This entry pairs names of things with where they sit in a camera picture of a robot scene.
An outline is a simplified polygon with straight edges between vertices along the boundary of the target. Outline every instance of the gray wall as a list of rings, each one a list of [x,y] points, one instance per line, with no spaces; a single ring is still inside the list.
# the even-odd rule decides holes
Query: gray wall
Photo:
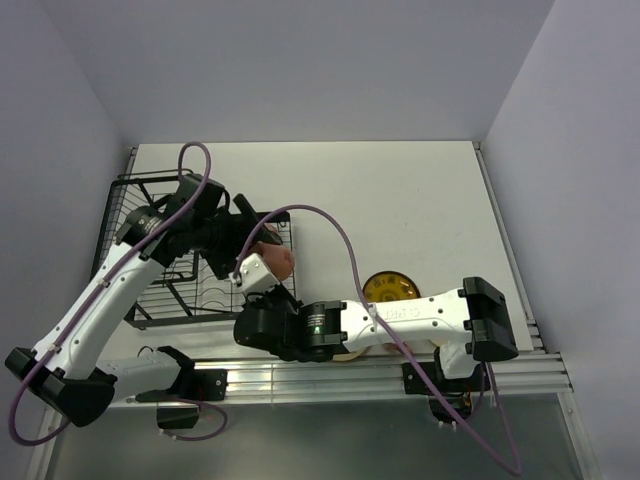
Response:
[[[557,0],[486,141],[547,342],[607,478],[640,468],[640,3]]]
[[[41,6],[0,5],[0,353],[32,346],[87,281],[110,180],[123,168],[114,125]],[[0,368],[0,465],[22,478],[32,449],[6,431],[18,382]],[[42,406],[25,396],[19,415],[34,438]]]
[[[552,0],[42,0],[140,143],[483,139]]]

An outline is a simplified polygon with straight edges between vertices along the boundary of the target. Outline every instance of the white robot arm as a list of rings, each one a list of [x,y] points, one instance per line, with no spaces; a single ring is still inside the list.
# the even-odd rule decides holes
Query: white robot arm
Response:
[[[479,362],[518,355],[504,296],[478,277],[439,295],[372,304],[368,311],[350,300],[301,305],[257,254],[242,262],[240,274],[236,283],[248,301],[234,338],[283,360],[322,362],[393,342],[376,315],[403,341],[444,340],[436,358],[446,379],[469,378]]]
[[[232,271],[244,240],[258,222],[257,214],[241,195],[234,199],[239,215],[218,208],[224,187],[208,180],[184,221],[127,260],[110,281],[104,278],[104,272],[128,258],[132,246],[183,205],[202,181],[199,175],[185,176],[178,191],[162,202],[163,212],[159,205],[131,212],[104,264],[64,318],[33,349],[15,348],[7,357],[6,366],[23,380],[38,364],[29,389],[76,426],[90,424],[111,402],[124,397],[149,391],[188,397],[194,388],[194,362],[170,346],[141,358],[98,359],[126,312],[175,258],[197,250],[218,278]],[[256,241],[279,239],[263,227]],[[482,279],[465,279],[462,288],[432,297],[374,304],[367,311],[353,301],[302,305],[258,254],[242,262],[237,279],[230,276],[247,298],[234,326],[236,342],[285,361],[323,362],[335,354],[391,342],[376,314],[402,340],[447,340],[436,356],[446,379],[470,377],[479,361],[517,356],[504,297]],[[96,282],[104,288],[84,310]],[[71,323],[80,312],[77,322]],[[65,340],[56,344],[70,325],[74,326]]]

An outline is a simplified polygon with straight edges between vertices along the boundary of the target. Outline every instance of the black wire rack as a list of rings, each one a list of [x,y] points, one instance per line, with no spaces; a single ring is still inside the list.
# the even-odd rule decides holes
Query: black wire rack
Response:
[[[93,259],[93,277],[113,244],[118,228],[136,208],[150,205],[178,187],[177,170],[159,170],[118,176],[111,183],[105,205],[98,244]],[[268,212],[259,212],[264,217]],[[291,217],[284,212],[274,217],[283,244],[293,251]],[[283,282],[296,295],[295,271]],[[228,280],[218,280],[197,253],[189,252],[176,261],[138,298],[124,320],[145,330],[150,327],[235,320],[244,296]]]

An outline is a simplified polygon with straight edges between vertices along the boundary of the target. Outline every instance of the cable connector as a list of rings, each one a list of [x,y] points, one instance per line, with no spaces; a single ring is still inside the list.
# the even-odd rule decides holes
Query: cable connector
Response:
[[[367,308],[367,312],[369,313],[369,317],[371,318],[371,321],[373,322],[373,324],[377,324],[378,323],[378,309],[376,308],[376,304],[372,303],[369,305],[369,308]]]
[[[237,276],[237,277],[234,277],[234,276],[233,276],[233,273],[234,273],[234,272],[231,272],[231,273],[229,274],[229,280],[231,280],[231,284],[232,284],[232,285],[234,285],[234,286],[236,286],[236,287],[239,287],[240,285],[242,285],[242,278],[240,278],[240,273],[238,273],[238,276]]]

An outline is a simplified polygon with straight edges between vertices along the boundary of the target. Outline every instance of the white table surface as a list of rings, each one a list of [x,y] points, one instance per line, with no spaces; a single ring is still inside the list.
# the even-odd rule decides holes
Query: white table surface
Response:
[[[180,144],[141,145],[133,173],[172,169]],[[211,178],[259,211],[294,203],[320,207],[349,235],[361,281],[381,270],[413,279],[423,296],[481,276],[507,298],[518,348],[532,350],[498,225],[471,142],[215,143]],[[194,148],[185,167],[202,172]],[[291,212],[298,298],[357,300],[345,246],[310,212]],[[214,324],[140,332],[123,322],[101,358],[170,344],[193,358],[257,358]],[[424,346],[418,350],[431,348]]]

